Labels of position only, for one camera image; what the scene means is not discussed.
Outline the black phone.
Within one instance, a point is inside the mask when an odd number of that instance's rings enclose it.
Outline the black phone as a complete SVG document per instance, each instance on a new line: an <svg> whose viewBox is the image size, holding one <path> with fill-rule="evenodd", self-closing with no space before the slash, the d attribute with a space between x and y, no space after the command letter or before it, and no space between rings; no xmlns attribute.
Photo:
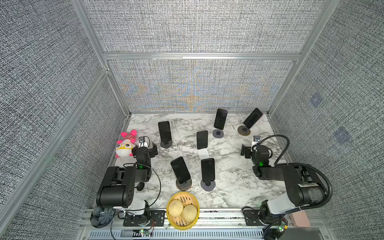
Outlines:
<svg viewBox="0 0 384 240"><path fill-rule="evenodd" d="M214 127L219 130L223 130L226 119L227 119L228 111L224 109L217 109Z"/></svg>
<svg viewBox="0 0 384 240"><path fill-rule="evenodd" d="M206 149L208 147L208 131L197 132L197 149Z"/></svg>
<svg viewBox="0 0 384 240"><path fill-rule="evenodd" d="M191 179L190 172L183 157L178 157L175 160L171 161L171 166L175 173L177 181L180 184L184 184Z"/></svg>
<svg viewBox="0 0 384 240"><path fill-rule="evenodd" d="M162 142L172 141L171 127L169 121L158 122L160 138Z"/></svg>
<svg viewBox="0 0 384 240"><path fill-rule="evenodd" d="M244 125L250 129L262 116L263 113L258 108L255 108L252 113L244 120Z"/></svg>
<svg viewBox="0 0 384 240"><path fill-rule="evenodd" d="M216 178L215 175L215 159L209 158L201 160L202 180L203 182L211 182Z"/></svg>

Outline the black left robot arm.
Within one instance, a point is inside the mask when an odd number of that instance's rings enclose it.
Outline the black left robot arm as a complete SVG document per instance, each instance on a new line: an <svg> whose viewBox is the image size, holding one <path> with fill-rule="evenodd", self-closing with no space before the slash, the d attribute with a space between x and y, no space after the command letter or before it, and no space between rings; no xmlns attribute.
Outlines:
<svg viewBox="0 0 384 240"><path fill-rule="evenodd" d="M141 191L145 183L151 179L154 172L151 158L158 155L158 148L152 148L141 143L133 148L135 163L128 163L126 167L109 167L96 195L98 207L122 210L127 217L134 220L149 220L150 205L147 201L134 196L135 190Z"/></svg>

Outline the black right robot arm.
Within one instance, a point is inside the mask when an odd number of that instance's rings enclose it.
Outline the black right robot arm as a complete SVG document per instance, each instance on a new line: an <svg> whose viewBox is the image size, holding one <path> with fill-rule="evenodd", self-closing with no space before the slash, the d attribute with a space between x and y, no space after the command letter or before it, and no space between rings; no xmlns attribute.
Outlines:
<svg viewBox="0 0 384 240"><path fill-rule="evenodd" d="M241 155L253 162L253 172L260 180L282 181L286 192L262 202L259 220L264 225L275 224L287 214L324 206L332 197L329 179L308 164L288 163L269 165L269 148L263 145L242 145Z"/></svg>

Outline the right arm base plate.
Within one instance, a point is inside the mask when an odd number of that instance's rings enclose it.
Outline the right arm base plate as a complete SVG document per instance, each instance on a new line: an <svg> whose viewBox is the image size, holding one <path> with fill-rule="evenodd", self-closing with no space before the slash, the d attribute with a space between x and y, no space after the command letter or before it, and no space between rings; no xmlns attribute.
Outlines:
<svg viewBox="0 0 384 240"><path fill-rule="evenodd" d="M243 215L245 218L246 226L248 226L248 227L263 226L264 225L260 221L259 210L244 209Z"/></svg>

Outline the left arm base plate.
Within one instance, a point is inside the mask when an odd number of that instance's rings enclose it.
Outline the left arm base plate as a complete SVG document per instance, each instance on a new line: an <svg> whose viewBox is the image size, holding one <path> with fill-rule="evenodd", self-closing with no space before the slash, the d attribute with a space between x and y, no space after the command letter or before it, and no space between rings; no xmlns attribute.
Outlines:
<svg viewBox="0 0 384 240"><path fill-rule="evenodd" d="M166 212L164 210L150 210L143 215L132 215L126 213L123 226L124 227L163 227Z"/></svg>

